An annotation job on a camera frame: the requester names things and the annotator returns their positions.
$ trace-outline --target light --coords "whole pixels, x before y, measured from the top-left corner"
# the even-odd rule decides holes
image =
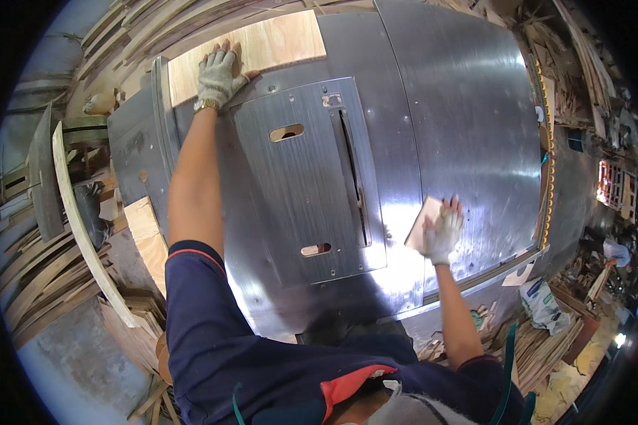
[[[617,348],[621,348],[621,346],[626,342],[626,335],[620,333],[614,337],[614,342],[617,343]]]

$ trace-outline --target oval hole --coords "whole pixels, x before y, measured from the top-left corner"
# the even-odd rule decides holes
[[[330,243],[319,243],[317,245],[310,245],[300,249],[300,253],[305,257],[325,254],[328,251],[331,251]]]
[[[272,130],[269,133],[269,139],[272,141],[280,141],[289,137],[299,136],[303,134],[305,127],[302,124],[293,124],[280,129]]]

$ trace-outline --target table saw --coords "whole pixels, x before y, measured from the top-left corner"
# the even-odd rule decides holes
[[[451,258],[466,294],[544,251],[537,116],[514,36],[375,3],[318,16],[325,57],[263,72],[218,117],[226,272],[259,335],[435,308],[434,269],[404,246],[426,195],[468,207]],[[167,69],[158,57],[108,123],[123,202],[148,196],[166,240],[195,100],[171,105]]]

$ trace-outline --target white knit glove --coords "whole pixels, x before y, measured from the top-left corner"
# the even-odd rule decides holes
[[[232,77],[232,65],[236,61],[236,51],[241,51],[237,43],[234,48],[229,49],[230,42],[225,40],[220,48],[216,44],[213,52],[204,57],[198,64],[198,100],[206,103],[214,103],[219,111],[222,106],[229,102],[237,91],[254,78],[258,72],[253,71]]]
[[[433,223],[426,217],[425,221],[425,255],[434,265],[449,264],[449,254],[454,251],[463,230],[465,218],[461,211],[463,204],[456,195],[452,197],[451,204],[444,200],[442,215]]]

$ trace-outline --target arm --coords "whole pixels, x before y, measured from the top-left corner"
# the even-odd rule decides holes
[[[241,45],[230,50],[229,40],[198,65],[198,102],[204,107],[194,114],[179,153],[168,191],[168,245],[184,240],[203,242],[220,257],[224,255],[220,171],[215,146],[218,110],[257,71],[232,77],[232,65]]]
[[[435,266],[442,305],[442,334],[449,365],[453,370],[485,353],[470,310],[449,269],[449,254],[458,243],[463,229],[462,211],[463,204],[454,195],[451,204],[444,200],[442,215],[437,223],[426,218],[426,252],[423,253]]]

